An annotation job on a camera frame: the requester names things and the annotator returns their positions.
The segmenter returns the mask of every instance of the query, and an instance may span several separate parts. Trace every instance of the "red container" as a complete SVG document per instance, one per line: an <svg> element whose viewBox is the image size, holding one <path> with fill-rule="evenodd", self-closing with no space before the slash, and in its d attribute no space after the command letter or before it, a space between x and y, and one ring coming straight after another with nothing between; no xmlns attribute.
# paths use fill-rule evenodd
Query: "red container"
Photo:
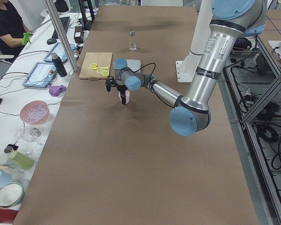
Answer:
<svg viewBox="0 0 281 225"><path fill-rule="evenodd" d="M0 224L13 223L18 211L9 209L0 209Z"/></svg>

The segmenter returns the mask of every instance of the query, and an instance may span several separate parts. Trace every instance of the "black keyboard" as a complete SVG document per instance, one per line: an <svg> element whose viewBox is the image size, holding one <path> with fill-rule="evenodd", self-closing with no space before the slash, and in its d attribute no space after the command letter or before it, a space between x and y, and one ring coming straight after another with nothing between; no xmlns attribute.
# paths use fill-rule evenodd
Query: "black keyboard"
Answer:
<svg viewBox="0 0 281 225"><path fill-rule="evenodd" d="M69 28L69 24L70 24L70 17L69 16L61 17L60 21L62 23L62 26L65 29L65 32L67 33L67 29ZM52 34L52 38L58 39L58 34L57 34L56 30L54 30L54 32Z"/></svg>

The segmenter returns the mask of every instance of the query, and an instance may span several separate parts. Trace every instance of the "robotic arm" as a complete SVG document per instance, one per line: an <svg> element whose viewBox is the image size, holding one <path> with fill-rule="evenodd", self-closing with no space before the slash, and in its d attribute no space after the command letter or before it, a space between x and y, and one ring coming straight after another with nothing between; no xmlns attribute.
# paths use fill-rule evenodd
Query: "robotic arm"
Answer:
<svg viewBox="0 0 281 225"><path fill-rule="evenodd" d="M170 113L170 125L177 134L187 136L205 129L211 120L208 100L229 53L237 38L263 32L266 3L266 0L213 0L211 34L185 96L152 75L134 73L127 67L125 59L115 60L113 86L120 91L122 103L127 88L134 91L145 87L174 107Z"/></svg>

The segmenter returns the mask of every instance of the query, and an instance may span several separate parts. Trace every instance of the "white table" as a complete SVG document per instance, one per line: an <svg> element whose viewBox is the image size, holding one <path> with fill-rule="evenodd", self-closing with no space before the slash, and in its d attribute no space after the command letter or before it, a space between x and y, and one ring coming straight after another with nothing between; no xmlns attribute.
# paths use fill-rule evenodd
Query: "white table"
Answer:
<svg viewBox="0 0 281 225"><path fill-rule="evenodd" d="M78 18L81 18L79 13L68 13L63 14L62 16L69 16L71 18L70 24L77 21ZM70 25L67 31L67 37L70 43L75 44L74 41L74 26L77 23ZM21 54L33 52L33 51L49 51L54 45L48 45L46 43L47 39L51 38L52 33L54 31L54 27L52 22L47 22L45 25L41 26L35 34L31 38L32 44L27 44ZM33 68L36 62L43 62L43 59L46 55L46 52L35 52L25 54L23 56L19 56L12 64L8 73L10 72L25 72L29 73L29 71ZM64 85L68 86L69 81L71 79L72 69L69 62L65 63L65 68L68 72L68 75L65 77L60 77L59 75L56 76L56 79L52 81L51 85ZM20 110L25 106L27 103L35 100L43 100L47 104L54 104L58 103L62 100L64 94L66 92L62 92L58 97L53 97L49 94L49 88L26 88L22 86L22 83L26 77L23 77L25 74L8 74L3 77L0 81L0 98L3 99L0 105L0 112L4 113L11 113L18 115ZM29 125L25 124L25 127L31 128L38 128L41 131L41 136L38 140L46 141L54 119L59 110L59 104L57 105L50 105L50 115L47 121L44 124L40 125ZM4 155L4 149L8 144L15 143L15 132L17 129L23 127L23 122L20 119L20 116L12 116L12 115L5 115L0 113L0 156ZM33 152L29 157L33 158L36 162L38 161L41 150L35 149L35 142L25 142L24 140L20 139L16 145L21 146L24 144L28 144L30 147L33 148ZM23 182L24 189L28 187L29 180L31 179L33 171L25 172L20 183ZM18 210L20 205L14 206L11 209Z"/></svg>

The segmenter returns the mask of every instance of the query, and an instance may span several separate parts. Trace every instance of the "wooden cutting board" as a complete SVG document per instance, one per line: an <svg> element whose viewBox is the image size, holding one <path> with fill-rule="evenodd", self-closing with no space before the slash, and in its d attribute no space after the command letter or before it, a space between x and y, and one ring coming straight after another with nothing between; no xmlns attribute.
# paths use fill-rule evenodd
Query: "wooden cutting board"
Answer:
<svg viewBox="0 0 281 225"><path fill-rule="evenodd" d="M90 79L90 78L105 78L101 74L97 73L97 70L89 69L90 64L95 62L98 67L111 67L111 52L87 52L83 61L83 65L79 74L79 79Z"/></svg>

